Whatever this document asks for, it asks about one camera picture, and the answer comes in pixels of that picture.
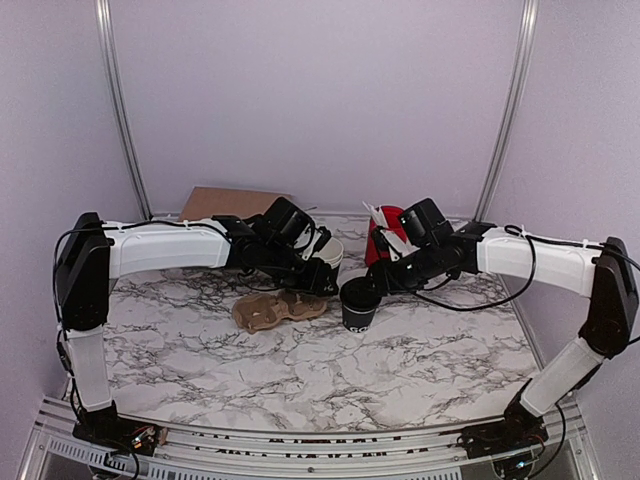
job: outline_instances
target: red container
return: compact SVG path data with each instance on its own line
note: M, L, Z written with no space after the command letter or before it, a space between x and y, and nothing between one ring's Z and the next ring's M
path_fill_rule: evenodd
M381 208L382 208L382 213L384 213L384 218L387 219L389 230L392 230L393 232L395 232L395 234L398 235L402 239L402 241L406 242L407 234L404 233L404 230L402 229L402 225L400 225L400 220L398 220L398 216L402 212L404 212L404 210L400 207L389 207L389 206L385 206ZM371 232L373 231L374 228L376 228L376 224L373 221L373 219L371 219L369 221L369 236L367 237L367 250L364 254L364 263L367 265L367 267L370 267L377 260L380 259L380 257L378 256L378 252L376 250L376 246L374 245L373 239L371 238ZM382 258L389 258L389 249L388 248L385 248L384 250L381 249L380 255L382 255Z

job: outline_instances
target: cardboard box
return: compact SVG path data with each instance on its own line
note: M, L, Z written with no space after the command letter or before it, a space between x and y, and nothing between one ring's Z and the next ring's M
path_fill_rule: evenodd
M212 215L235 215L247 218L257 213L264 213L278 197L291 200L291 195L284 193L195 187L180 214L180 221L202 220Z

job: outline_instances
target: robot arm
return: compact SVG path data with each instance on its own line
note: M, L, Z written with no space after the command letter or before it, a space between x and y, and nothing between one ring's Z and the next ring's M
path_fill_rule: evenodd
M58 352L81 406L74 435L113 446L131 442L145 425L118 416L109 389L103 325L110 288L121 276L181 267L260 270L277 285L316 296L337 293L337 271L318 257L331 237L306 213L279 198L264 215L242 221L218 216L198 222L103 222L83 214L56 259L54 285L61 336ZM150 454L148 426L139 453Z
M532 251L526 234L514 236L487 223L471 222L454 232L432 200L400 215L410 242L420 249L393 262L381 259L370 268L382 295L416 291L433 277L461 272L494 273L529 278ZM603 361L629 343L638 310L638 291L631 268L623 260L624 243L610 237L604 244L576 244L536 237L534 281L555 285L591 299L587 321L578 336L510 402L504 420L468 427L461 436L470 457L500 453L527 445L532 435L546 438L542 415L568 392L584 385ZM383 246L380 235L374 235ZM483 445L478 438L503 442Z

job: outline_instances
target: marble tabletop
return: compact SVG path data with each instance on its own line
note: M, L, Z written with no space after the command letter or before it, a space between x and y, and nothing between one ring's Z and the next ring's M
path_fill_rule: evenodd
M345 245L338 283L364 274L367 219L316 220ZM500 414L537 371L510 305L456 313L387 297L358 334L342 326L333 298L318 319L251 335L230 314L249 293L220 270L120 279L105 328L118 409L221 428L395 430ZM505 292L494 277L468 275L431 295L476 305Z

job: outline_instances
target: black cup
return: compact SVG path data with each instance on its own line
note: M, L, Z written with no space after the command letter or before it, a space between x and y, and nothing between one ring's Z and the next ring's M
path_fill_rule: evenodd
M349 280L340 289L342 324L350 332L367 331L381 300L382 297L378 295L371 278L358 277Z

